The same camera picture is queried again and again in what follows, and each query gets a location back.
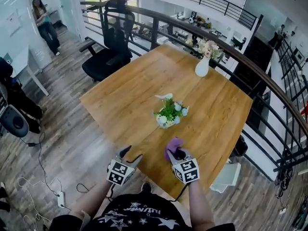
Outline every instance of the potted plant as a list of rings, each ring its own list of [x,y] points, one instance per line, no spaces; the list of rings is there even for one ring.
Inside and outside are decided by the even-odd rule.
[[[187,116],[189,107],[184,107],[181,102],[175,102],[172,93],[156,97],[163,101],[163,108],[158,112],[154,112],[161,128],[169,128],[174,124],[178,124],[182,116]]]

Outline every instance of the balcony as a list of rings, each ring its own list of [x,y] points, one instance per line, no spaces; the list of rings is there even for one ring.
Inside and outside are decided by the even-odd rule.
[[[226,0],[188,0],[193,3],[197,3],[202,6],[206,6],[217,12],[222,13],[236,22],[244,25],[249,30],[253,29],[257,17],[243,8],[228,2]]]

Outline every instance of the white vase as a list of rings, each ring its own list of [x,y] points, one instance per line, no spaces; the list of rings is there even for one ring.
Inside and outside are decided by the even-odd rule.
[[[158,122],[159,117],[160,117],[160,115],[157,115],[157,116],[156,116],[156,121],[157,121],[158,124],[159,124],[159,122]],[[160,126],[161,128],[169,128],[169,127],[171,127],[172,125],[174,125],[174,121],[167,121],[163,126],[159,124],[159,126]]]
[[[210,58],[209,57],[203,57],[203,59],[197,64],[196,68],[195,68],[195,73],[200,76],[200,77],[204,77],[207,75],[208,73],[208,64],[209,64]]]

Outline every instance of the speaker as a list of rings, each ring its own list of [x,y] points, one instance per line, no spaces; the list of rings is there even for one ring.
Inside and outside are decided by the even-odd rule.
[[[29,124],[23,115],[12,105],[7,105],[0,114],[0,124],[11,134],[22,138],[29,132]]]

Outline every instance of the black t-shirt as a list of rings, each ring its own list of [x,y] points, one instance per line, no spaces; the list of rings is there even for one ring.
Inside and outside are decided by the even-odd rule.
[[[82,220],[64,215],[56,217],[50,231],[79,231]],[[91,220],[83,231],[192,231],[176,207],[168,200],[151,193],[118,196],[99,218]],[[209,231],[235,231],[234,225],[224,224]]]

